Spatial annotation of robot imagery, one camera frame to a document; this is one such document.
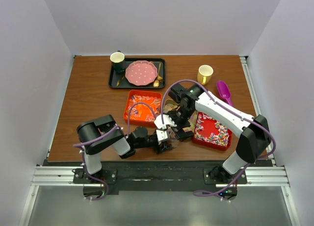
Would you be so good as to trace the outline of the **red box of lollipops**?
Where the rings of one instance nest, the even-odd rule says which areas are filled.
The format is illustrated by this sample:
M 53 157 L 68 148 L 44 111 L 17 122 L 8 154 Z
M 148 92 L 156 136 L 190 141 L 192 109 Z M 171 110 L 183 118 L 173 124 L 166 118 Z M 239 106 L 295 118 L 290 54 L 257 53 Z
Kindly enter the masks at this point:
M 232 132 L 219 121 L 203 112 L 195 115 L 192 142 L 219 151 L 231 146 Z

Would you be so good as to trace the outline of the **orange candy box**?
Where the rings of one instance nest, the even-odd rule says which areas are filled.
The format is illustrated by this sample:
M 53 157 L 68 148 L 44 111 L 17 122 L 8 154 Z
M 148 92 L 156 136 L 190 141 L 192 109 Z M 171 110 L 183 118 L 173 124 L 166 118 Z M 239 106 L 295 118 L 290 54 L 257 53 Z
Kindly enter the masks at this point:
M 130 90 L 123 114 L 125 122 L 130 119 L 130 125 L 154 127 L 155 117 L 160 112 L 161 100 L 161 93 Z

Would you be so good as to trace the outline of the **silver tin of gummies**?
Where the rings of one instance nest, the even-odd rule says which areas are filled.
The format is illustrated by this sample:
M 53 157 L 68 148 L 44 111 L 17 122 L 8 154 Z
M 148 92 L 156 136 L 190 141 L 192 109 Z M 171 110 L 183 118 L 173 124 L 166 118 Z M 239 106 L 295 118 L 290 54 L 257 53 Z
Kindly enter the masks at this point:
M 175 101 L 173 100 L 166 100 L 165 102 L 165 105 L 163 107 L 163 112 L 166 114 L 166 115 L 169 115 L 169 117 L 171 118 L 171 111 L 172 110 L 177 110 L 179 109 L 180 107 L 182 107 L 180 104 L 176 103 Z M 195 111 L 193 113 L 193 115 L 190 117 L 190 119 L 188 120 L 190 122 L 190 127 L 189 128 L 184 128 L 185 131 L 188 131 L 188 130 L 191 130 L 194 132 L 194 127 L 195 127 L 195 120 L 196 120 L 196 115 L 197 115 L 197 112 Z

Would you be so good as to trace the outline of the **purple plastic scoop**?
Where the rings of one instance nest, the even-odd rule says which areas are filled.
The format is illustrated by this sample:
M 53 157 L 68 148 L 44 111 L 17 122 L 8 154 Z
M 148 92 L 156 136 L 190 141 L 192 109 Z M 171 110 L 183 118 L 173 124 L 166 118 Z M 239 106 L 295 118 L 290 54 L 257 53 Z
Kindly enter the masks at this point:
M 234 105 L 233 105 L 232 99 L 231 99 L 231 92 L 230 92 L 227 84 L 224 81 L 219 80 L 216 83 L 216 87 L 217 87 L 217 90 L 218 90 L 220 97 L 222 99 L 224 99 L 228 105 L 233 107 Z

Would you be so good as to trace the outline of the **clear glass jar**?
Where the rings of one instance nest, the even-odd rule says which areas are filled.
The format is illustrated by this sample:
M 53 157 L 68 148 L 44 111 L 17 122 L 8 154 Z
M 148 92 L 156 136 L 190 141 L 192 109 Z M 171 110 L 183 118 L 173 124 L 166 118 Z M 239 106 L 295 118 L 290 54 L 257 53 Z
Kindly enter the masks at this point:
M 171 137 L 169 138 L 169 140 L 167 141 L 167 145 L 170 146 L 170 149 L 175 149 L 175 148 L 177 148 L 178 145 L 179 145 L 179 143 L 180 143 L 180 141 L 177 140 L 174 136 L 171 136 Z

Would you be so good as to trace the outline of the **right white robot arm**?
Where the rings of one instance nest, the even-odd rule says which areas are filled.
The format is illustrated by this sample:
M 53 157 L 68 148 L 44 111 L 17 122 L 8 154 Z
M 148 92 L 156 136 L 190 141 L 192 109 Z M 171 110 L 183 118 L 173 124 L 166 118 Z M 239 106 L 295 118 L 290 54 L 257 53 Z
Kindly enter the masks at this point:
M 188 89 L 179 81 L 175 82 L 166 93 L 180 104 L 178 111 L 162 112 L 162 121 L 164 123 L 169 121 L 169 126 L 176 134 L 187 126 L 191 115 L 198 111 L 212 116 L 238 137 L 236 150 L 220 166 L 209 172 L 212 179 L 230 183 L 241 169 L 262 157 L 262 153 L 269 145 L 276 145 L 264 116 L 253 117 L 235 109 L 215 97 L 198 82 L 194 82 Z

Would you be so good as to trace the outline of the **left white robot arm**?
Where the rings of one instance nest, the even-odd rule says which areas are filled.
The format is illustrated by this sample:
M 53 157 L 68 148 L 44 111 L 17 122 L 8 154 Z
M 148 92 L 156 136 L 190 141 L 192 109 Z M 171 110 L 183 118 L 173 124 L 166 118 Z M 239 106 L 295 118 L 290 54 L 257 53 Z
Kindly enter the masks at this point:
M 106 115 L 80 124 L 77 127 L 84 177 L 91 183 L 104 182 L 105 174 L 101 164 L 101 152 L 113 147 L 121 159 L 135 154 L 136 149 L 153 148 L 157 154 L 171 150 L 172 145 L 157 138 L 157 133 L 148 134 L 147 128 L 138 126 L 130 134 L 125 134 L 111 115 Z

